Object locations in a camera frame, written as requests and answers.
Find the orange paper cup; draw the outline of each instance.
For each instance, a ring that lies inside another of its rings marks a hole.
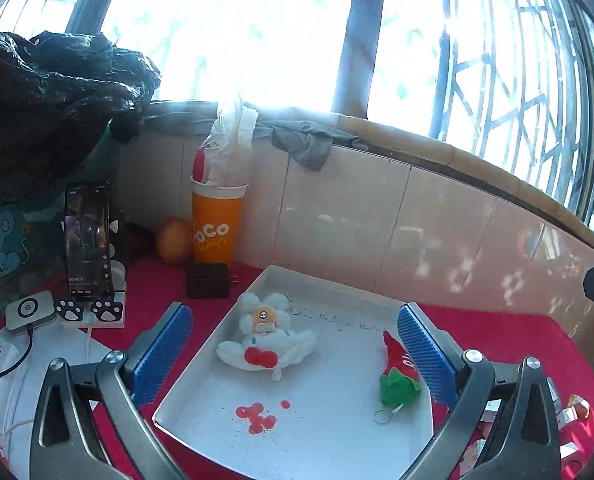
[[[208,186],[193,180],[193,248],[195,261],[231,264],[237,244],[245,186]]]

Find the blue textured pad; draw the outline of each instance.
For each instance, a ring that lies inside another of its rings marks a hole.
[[[399,310],[397,332],[436,402],[457,404],[457,373],[408,305]]]
[[[192,328],[190,308],[180,304],[132,374],[130,399],[137,408],[155,400]]]

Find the mouse tail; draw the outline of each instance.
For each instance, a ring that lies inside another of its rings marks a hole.
[[[26,240],[28,238],[22,238],[21,239],[21,247],[24,248],[24,251],[26,252],[26,259],[22,262],[20,262],[22,265],[25,265],[26,263],[28,263],[28,260],[30,260],[30,253],[28,252],[28,248],[26,247]]]

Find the garbage bag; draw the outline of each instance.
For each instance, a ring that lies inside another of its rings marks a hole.
[[[0,205],[75,169],[110,120],[146,110],[160,82],[148,57],[103,34],[0,32]]]

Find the phone screen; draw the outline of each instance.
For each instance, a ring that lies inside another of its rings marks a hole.
[[[109,184],[70,184],[66,190],[64,233],[68,287],[72,296],[112,296],[108,240]]]

